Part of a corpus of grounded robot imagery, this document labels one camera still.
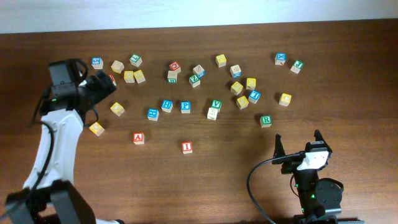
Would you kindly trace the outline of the red letter I block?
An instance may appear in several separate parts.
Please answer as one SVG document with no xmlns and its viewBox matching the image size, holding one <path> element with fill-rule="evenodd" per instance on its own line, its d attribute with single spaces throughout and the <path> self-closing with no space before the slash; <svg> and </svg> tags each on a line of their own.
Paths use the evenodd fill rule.
<svg viewBox="0 0 398 224">
<path fill-rule="evenodd" d="M 182 143 L 182 152 L 184 154 L 190 154 L 193 152 L 193 146 L 191 142 L 183 142 Z"/>
</svg>

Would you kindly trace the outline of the yellow letter C block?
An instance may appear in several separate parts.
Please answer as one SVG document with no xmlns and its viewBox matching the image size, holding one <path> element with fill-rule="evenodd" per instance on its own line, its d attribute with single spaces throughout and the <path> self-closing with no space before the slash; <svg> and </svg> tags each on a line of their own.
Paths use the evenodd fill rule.
<svg viewBox="0 0 398 224">
<path fill-rule="evenodd" d="M 280 96 L 279 104 L 282 106 L 288 106 L 291 102 L 291 99 L 292 99 L 292 95 L 283 93 Z"/>
</svg>

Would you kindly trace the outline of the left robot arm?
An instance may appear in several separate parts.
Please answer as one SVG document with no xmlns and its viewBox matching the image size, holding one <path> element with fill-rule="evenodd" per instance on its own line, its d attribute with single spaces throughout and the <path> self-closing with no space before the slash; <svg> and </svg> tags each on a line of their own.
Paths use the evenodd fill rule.
<svg viewBox="0 0 398 224">
<path fill-rule="evenodd" d="M 88 111 L 116 91 L 111 77 L 78 58 L 48 65 L 52 84 L 42 93 L 32 123 L 42 128 L 34 166 L 23 189 L 6 198 L 1 219 L 12 223 L 102 224 L 74 186 L 76 148 Z"/>
</svg>

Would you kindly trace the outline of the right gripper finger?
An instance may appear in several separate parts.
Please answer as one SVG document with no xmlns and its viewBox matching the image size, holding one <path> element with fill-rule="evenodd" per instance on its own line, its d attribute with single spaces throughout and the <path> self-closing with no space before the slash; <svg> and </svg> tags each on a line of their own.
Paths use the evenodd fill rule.
<svg viewBox="0 0 398 224">
<path fill-rule="evenodd" d="M 273 154 L 272 164 L 281 164 L 284 162 L 285 151 L 281 141 L 281 135 L 276 134 L 275 136 L 275 149 Z"/>
<path fill-rule="evenodd" d="M 321 132 L 320 132 L 318 129 L 316 129 L 316 130 L 314 131 L 314 137 L 315 137 L 315 140 L 316 140 L 316 141 L 325 142 L 325 140 L 324 140 L 324 138 L 323 138 Z"/>
</svg>

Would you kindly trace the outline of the green letter R block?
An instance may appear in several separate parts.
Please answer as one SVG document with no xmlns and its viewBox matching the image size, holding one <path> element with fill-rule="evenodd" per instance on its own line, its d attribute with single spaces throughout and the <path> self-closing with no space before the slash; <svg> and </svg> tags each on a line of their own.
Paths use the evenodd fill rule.
<svg viewBox="0 0 398 224">
<path fill-rule="evenodd" d="M 260 118 L 260 124 L 262 128 L 268 128 L 272 125 L 272 118 L 271 116 L 261 116 Z"/>
</svg>

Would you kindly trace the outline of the red letter A block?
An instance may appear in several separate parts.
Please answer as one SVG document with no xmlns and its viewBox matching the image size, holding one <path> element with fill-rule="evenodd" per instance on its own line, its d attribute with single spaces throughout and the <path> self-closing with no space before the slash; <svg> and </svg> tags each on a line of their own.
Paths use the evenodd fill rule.
<svg viewBox="0 0 398 224">
<path fill-rule="evenodd" d="M 133 133 L 133 143 L 136 145 L 145 144 L 144 133 Z"/>
</svg>

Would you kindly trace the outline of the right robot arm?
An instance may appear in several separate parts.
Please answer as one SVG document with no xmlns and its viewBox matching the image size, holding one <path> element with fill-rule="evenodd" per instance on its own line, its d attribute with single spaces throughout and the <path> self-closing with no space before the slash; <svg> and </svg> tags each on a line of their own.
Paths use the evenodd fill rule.
<svg viewBox="0 0 398 224">
<path fill-rule="evenodd" d="M 337 223 L 344 185 L 331 178 L 319 178 L 318 172 L 328 165 L 333 151 L 319 130 L 315 130 L 314 137 L 304 150 L 287 155 L 281 135 L 276 134 L 272 163 L 280 164 L 281 173 L 291 174 L 295 180 L 302 208 L 302 214 L 294 216 L 295 223 Z"/>
</svg>

